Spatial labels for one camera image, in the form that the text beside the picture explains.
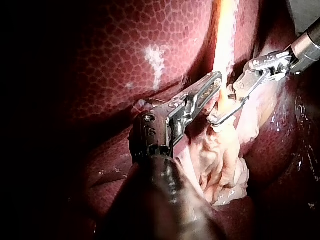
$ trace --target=white spot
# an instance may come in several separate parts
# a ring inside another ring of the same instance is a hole
[[[308,203],[309,208],[310,208],[311,210],[315,210],[315,209],[316,209],[316,204],[317,204],[317,202],[315,202],[315,203],[309,202],[309,203]]]
[[[300,171],[301,170],[301,161],[299,161],[299,163],[298,163],[298,171]]]
[[[236,192],[236,191],[231,190],[231,191],[229,192],[229,196],[228,196],[228,198],[230,198],[233,194],[235,194],[235,192]]]
[[[165,59],[163,58],[165,51],[165,49],[160,49],[157,45],[148,46],[145,49],[144,59],[149,62],[154,70],[153,90],[155,91],[159,89],[163,70],[165,69]]]
[[[128,82],[128,83],[125,85],[125,87],[126,87],[127,89],[132,89],[133,86],[134,86],[134,84],[133,84],[132,82]]]

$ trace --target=instrument screw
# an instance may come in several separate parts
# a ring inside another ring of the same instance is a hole
[[[144,116],[144,121],[145,121],[145,122],[153,122],[155,119],[156,119],[156,118],[155,118],[155,116],[153,116],[153,115],[145,115],[145,116]]]

